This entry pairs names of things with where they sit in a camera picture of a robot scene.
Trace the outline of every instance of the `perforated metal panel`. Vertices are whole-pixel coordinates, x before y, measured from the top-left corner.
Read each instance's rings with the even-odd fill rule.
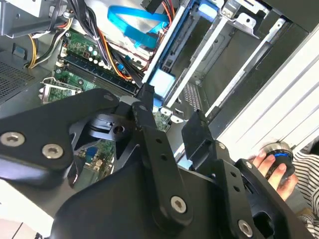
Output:
[[[34,77],[0,62],[0,104],[19,93]]]
[[[191,106],[193,106],[194,111],[200,110],[198,92],[195,85],[189,82],[186,84],[186,86],[184,87],[184,97],[185,97],[185,100]]]

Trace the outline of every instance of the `hand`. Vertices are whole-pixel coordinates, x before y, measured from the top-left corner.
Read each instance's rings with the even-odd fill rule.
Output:
[[[264,177],[266,177],[268,170],[275,162],[275,157],[273,155],[269,155],[266,159],[265,157],[265,152],[261,152],[252,162]],[[268,179],[270,185],[277,191],[284,201],[291,195],[295,185],[298,183],[297,176],[293,174],[285,180],[283,185],[279,186],[286,169],[287,167],[284,163],[280,164]]]

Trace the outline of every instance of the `metal arm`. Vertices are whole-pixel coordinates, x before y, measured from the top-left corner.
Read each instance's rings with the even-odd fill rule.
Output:
[[[0,178],[39,190],[63,182],[73,151],[116,142],[117,172],[67,200],[50,238],[312,238],[256,168],[232,164],[201,112],[183,139],[205,176],[178,168],[156,127],[153,93],[144,85],[119,102],[95,89],[0,120]]]

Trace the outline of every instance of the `silver screw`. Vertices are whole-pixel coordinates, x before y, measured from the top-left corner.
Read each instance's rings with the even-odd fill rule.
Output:
[[[50,143],[42,148],[42,153],[50,159],[58,159],[63,155],[63,148],[57,144]]]
[[[110,96],[109,94],[105,95],[104,98],[109,100],[109,101],[113,101],[113,97]]]
[[[245,222],[244,220],[239,220],[238,226],[242,233],[245,234],[248,238],[251,238],[253,236],[253,230],[247,222]]]
[[[246,165],[247,165],[247,167],[249,167],[249,168],[253,168],[253,166],[251,165],[251,163],[248,162],[248,161],[246,161]]]
[[[17,147],[24,143],[25,137],[18,132],[7,132],[1,135],[0,142],[9,147]]]
[[[186,203],[179,196],[173,196],[170,199],[170,204],[175,209],[175,211],[177,211],[178,213],[185,213],[186,212]]]
[[[141,108],[143,111],[147,111],[147,110],[148,110],[148,109],[146,109],[145,106],[142,106],[142,105],[140,105],[140,108]]]
[[[222,143],[218,143],[218,146],[221,147],[221,149],[225,149],[226,148],[225,145],[222,144]]]

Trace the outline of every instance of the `black cable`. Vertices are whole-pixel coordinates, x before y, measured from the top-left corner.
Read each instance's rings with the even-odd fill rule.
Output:
[[[56,39],[58,38],[58,36],[62,33],[62,31],[64,30],[61,30],[61,31],[58,31],[55,33],[53,39],[52,39],[52,42],[51,42],[51,45],[49,46],[49,49],[41,56],[39,57],[36,61],[35,61],[35,64],[42,61],[43,59],[45,59],[47,56],[50,55],[50,53],[54,50],[54,44],[56,42]]]
[[[37,55],[38,52],[39,52],[39,39],[36,38],[36,39],[34,40],[34,43],[35,43],[35,54]]]
[[[54,26],[56,24],[56,20],[58,19],[60,7],[61,7],[61,2],[62,2],[62,0],[57,0],[55,8],[53,10],[50,25],[48,28],[48,31],[50,31],[50,32],[54,29]]]

